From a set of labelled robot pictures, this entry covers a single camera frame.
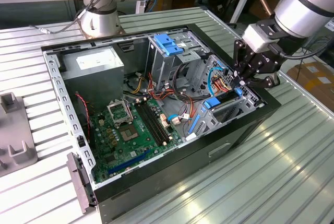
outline motherboard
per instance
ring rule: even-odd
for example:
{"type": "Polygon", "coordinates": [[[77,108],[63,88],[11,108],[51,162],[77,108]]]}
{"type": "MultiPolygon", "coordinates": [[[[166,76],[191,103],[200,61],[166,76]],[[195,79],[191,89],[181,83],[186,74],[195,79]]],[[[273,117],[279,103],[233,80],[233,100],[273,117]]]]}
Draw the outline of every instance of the motherboard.
{"type": "Polygon", "coordinates": [[[154,99],[114,107],[92,115],[94,176],[100,183],[182,142],[154,99]]]}

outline blue drive bay latch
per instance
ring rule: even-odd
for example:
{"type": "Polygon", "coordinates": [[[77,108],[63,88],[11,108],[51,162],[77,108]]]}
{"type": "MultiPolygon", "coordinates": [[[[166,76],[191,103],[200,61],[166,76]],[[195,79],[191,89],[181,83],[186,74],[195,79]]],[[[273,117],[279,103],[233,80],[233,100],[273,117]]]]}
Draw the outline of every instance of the blue drive bay latch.
{"type": "Polygon", "coordinates": [[[179,48],[173,39],[171,39],[167,34],[157,34],[154,36],[157,44],[161,49],[163,49],[167,56],[183,53],[183,49],[179,48]]]}

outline grooved aluminum table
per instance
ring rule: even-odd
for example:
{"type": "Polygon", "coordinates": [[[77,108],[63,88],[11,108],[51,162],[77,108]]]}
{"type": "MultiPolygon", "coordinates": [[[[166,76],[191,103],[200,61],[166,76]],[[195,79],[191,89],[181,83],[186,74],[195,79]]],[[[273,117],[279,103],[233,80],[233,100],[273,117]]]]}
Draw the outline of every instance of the grooved aluminum table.
{"type": "MultiPolygon", "coordinates": [[[[237,37],[200,8],[128,15],[121,22],[126,32],[196,23],[230,55],[237,37]]],[[[77,26],[56,35],[30,28],[0,31],[0,92],[23,96],[39,157],[0,178],[1,224],[101,223],[98,213],[81,213],[66,167],[72,145],[40,51],[42,45],[82,39],[77,26]]],[[[246,143],[114,223],[330,223],[333,115],[281,78],[270,93],[282,107],[246,143]]]]}

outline green motherboard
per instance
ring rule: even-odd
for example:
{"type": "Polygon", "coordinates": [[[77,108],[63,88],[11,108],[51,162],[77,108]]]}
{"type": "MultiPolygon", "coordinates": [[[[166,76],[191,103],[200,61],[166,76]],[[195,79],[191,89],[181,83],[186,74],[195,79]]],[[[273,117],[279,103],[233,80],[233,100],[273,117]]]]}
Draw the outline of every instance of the green motherboard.
{"type": "MultiPolygon", "coordinates": [[[[96,160],[93,172],[97,183],[168,151],[182,142],[173,126],[168,128],[162,126],[160,119],[162,111],[157,102],[150,99],[145,103],[146,109],[151,110],[149,113],[152,113],[156,122],[161,125],[163,134],[168,136],[168,142],[164,142],[163,145],[156,140],[157,138],[154,138],[156,136],[156,133],[152,131],[154,128],[146,119],[142,119],[143,114],[137,111],[137,109],[142,109],[135,104],[128,105],[133,117],[132,121],[124,122],[118,128],[108,110],[90,117],[94,125],[95,145],[91,146],[91,150],[96,160]]],[[[123,107],[115,107],[111,112],[114,119],[126,116],[123,107]]]]}

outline expansion slot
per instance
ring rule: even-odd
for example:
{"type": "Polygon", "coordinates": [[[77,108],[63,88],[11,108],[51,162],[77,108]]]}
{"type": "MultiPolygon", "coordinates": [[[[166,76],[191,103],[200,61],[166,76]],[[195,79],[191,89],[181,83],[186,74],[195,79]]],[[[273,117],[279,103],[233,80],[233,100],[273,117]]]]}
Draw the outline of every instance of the expansion slot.
{"type": "Polygon", "coordinates": [[[164,142],[165,144],[168,143],[170,141],[168,135],[157,120],[156,116],[153,114],[150,107],[144,103],[136,104],[135,108],[147,129],[154,137],[154,141],[157,143],[157,145],[162,146],[164,145],[164,142]]]}
{"type": "Polygon", "coordinates": [[[147,150],[145,151],[144,153],[142,153],[141,155],[133,158],[133,159],[130,159],[122,164],[119,164],[117,166],[115,166],[114,168],[111,168],[111,169],[108,169],[108,174],[112,174],[112,173],[116,173],[118,172],[119,170],[122,170],[124,168],[128,168],[130,167],[131,165],[133,165],[134,163],[137,163],[137,162],[140,162],[141,160],[144,160],[145,159],[145,156],[150,152],[151,150],[147,150]]]}

